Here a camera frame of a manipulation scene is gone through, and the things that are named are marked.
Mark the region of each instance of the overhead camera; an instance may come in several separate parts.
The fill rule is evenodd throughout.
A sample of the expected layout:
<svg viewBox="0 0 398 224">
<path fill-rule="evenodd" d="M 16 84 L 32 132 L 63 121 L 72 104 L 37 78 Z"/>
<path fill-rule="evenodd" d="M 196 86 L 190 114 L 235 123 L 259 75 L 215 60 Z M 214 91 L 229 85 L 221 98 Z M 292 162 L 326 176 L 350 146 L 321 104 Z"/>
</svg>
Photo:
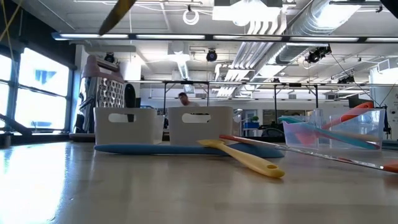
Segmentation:
<svg viewBox="0 0 398 224">
<path fill-rule="evenodd" d="M 347 84 L 347 83 L 354 83 L 355 79 L 353 75 L 349 75 L 346 78 L 341 78 L 337 81 L 337 84 Z"/>
<path fill-rule="evenodd" d="M 271 80 L 272 83 L 280 83 L 279 78 L 274 78 Z"/>
<path fill-rule="evenodd" d="M 106 56 L 105 56 L 104 60 L 107 61 L 107 62 L 113 63 L 115 61 L 114 53 L 113 52 L 106 53 Z"/>
<path fill-rule="evenodd" d="M 206 59 L 208 62 L 214 62 L 217 60 L 217 53 L 216 50 L 210 49 L 209 52 L 207 53 Z"/>
<path fill-rule="evenodd" d="M 330 45 L 327 47 L 317 47 L 314 51 L 311 51 L 305 61 L 308 63 L 317 63 L 319 60 L 326 57 L 326 55 L 331 53 Z"/>
</svg>

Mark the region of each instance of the metal frame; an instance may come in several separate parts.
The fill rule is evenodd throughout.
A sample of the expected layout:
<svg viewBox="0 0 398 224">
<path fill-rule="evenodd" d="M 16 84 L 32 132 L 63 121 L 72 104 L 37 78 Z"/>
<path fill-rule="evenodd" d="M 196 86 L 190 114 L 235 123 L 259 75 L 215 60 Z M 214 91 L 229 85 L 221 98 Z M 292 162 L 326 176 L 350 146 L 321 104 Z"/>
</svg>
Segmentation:
<svg viewBox="0 0 398 224">
<path fill-rule="evenodd" d="M 139 80 L 139 81 L 127 81 L 127 83 L 164 83 L 164 96 L 163 96 L 163 114 L 165 115 L 165 109 L 166 109 L 166 93 L 171 89 L 167 89 L 167 84 L 173 83 L 175 84 L 181 84 L 181 85 L 193 85 L 193 84 L 204 84 L 207 85 L 207 98 L 202 98 L 203 100 L 207 100 L 207 106 L 209 106 L 210 102 L 210 85 L 261 85 L 261 86 L 273 86 L 274 89 L 274 109 L 275 109 L 275 120 L 277 120 L 277 86 L 282 86 L 282 88 L 285 88 L 286 86 L 289 87 L 307 87 L 309 91 L 311 91 L 315 95 L 315 107 L 319 108 L 319 99 L 318 99 L 318 87 L 320 86 L 369 86 L 369 87 L 375 87 L 375 86 L 382 86 L 382 87 L 394 87 L 395 85 L 392 84 L 368 84 L 368 83 L 361 83 L 361 84 L 337 84 L 337 83 L 257 83 L 257 82 L 209 82 L 209 81 L 169 81 L 169 80 L 164 80 L 164 81 L 158 81 L 158 80 Z M 313 86 L 315 88 L 315 92 L 310 89 L 310 87 Z M 232 98 L 217 98 L 220 100 L 232 100 Z"/>
<path fill-rule="evenodd" d="M 0 54 L 11 58 L 11 55 L 9 53 L 9 50 L 1 49 Z M 71 107 L 72 107 L 72 84 L 73 84 L 73 69 L 69 68 L 69 77 L 68 77 L 68 92 L 66 96 L 62 96 L 56 93 L 52 93 L 50 91 L 46 90 L 41 90 L 39 88 L 31 87 L 31 86 L 26 86 L 19 84 L 19 69 L 21 65 L 21 53 L 16 52 L 13 50 L 13 56 L 14 60 L 12 61 L 12 67 L 11 67 L 11 76 L 10 80 L 1 80 L 0 83 L 3 83 L 9 87 L 9 93 L 8 93 L 8 99 L 7 99 L 7 111 L 6 111 L 6 116 L 15 119 L 15 113 L 16 113 L 16 107 L 17 107 L 17 97 L 18 97 L 18 89 L 25 89 L 25 90 L 30 90 L 35 93 L 40 93 L 48 96 L 56 96 L 56 97 L 62 97 L 65 98 L 67 101 L 66 105 L 66 112 L 65 112 L 65 126 L 63 129 L 53 129 L 53 128 L 30 128 L 38 131 L 56 131 L 56 130 L 61 130 L 61 131 L 70 131 L 70 122 L 71 122 Z M 0 130 L 5 130 L 5 131 L 11 131 L 10 127 L 7 125 L 5 128 L 0 128 Z"/>
</svg>

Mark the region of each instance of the desk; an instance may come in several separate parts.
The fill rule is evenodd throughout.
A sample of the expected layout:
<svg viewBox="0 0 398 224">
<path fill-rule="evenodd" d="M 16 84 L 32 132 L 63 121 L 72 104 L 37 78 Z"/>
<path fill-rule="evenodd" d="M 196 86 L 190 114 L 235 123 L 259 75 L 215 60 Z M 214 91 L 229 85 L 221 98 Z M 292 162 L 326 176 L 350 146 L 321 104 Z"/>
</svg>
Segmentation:
<svg viewBox="0 0 398 224">
<path fill-rule="evenodd" d="M 398 153 L 383 152 L 382 162 Z M 396 223 L 398 175 L 287 152 L 270 179 L 220 156 L 121 156 L 92 143 L 0 150 L 0 223 Z"/>
<path fill-rule="evenodd" d="M 244 128 L 242 131 L 244 137 L 251 137 L 249 134 L 250 132 L 253 132 L 253 137 L 260 137 L 262 133 L 262 130 L 259 130 L 258 128 Z"/>
</svg>

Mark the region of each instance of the yellow spatula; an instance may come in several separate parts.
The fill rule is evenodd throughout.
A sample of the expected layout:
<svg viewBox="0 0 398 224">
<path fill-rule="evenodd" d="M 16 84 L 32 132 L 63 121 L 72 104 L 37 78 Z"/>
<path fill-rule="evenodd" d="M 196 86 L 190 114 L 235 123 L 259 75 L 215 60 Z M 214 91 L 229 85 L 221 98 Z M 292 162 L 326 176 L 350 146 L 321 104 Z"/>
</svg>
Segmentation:
<svg viewBox="0 0 398 224">
<path fill-rule="evenodd" d="M 220 140 L 199 140 L 199 144 L 207 147 L 219 149 L 228 153 L 230 156 L 243 163 L 248 168 L 266 175 L 268 177 L 280 178 L 285 175 L 285 172 L 280 170 L 279 167 L 263 158 L 248 154 L 245 152 L 232 149 L 224 144 L 224 141 Z"/>
</svg>

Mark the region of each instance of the teal utensil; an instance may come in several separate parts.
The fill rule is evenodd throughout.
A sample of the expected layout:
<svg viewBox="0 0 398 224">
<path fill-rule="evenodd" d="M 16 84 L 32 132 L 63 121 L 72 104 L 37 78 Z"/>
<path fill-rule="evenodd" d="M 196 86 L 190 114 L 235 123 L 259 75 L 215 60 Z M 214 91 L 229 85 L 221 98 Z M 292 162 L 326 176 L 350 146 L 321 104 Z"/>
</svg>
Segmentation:
<svg viewBox="0 0 398 224">
<path fill-rule="evenodd" d="M 295 119 L 295 118 L 291 118 L 291 117 L 280 117 L 279 119 L 282 121 L 285 121 L 287 123 L 292 123 L 292 124 L 302 123 L 302 126 L 304 128 L 316 131 L 319 135 L 326 137 L 326 138 L 341 141 L 341 142 L 344 142 L 344 143 L 347 143 L 347 144 L 350 144 L 353 146 L 363 147 L 365 149 L 380 149 L 380 146 L 378 146 L 376 144 L 372 144 L 372 143 L 369 143 L 366 141 L 361 141 L 361 140 L 358 140 L 355 138 L 350 138 L 350 137 L 347 137 L 347 136 L 344 136 L 341 134 L 332 133 L 330 131 L 323 130 L 323 129 L 314 127 L 312 125 L 309 125 L 299 119 Z"/>
</svg>

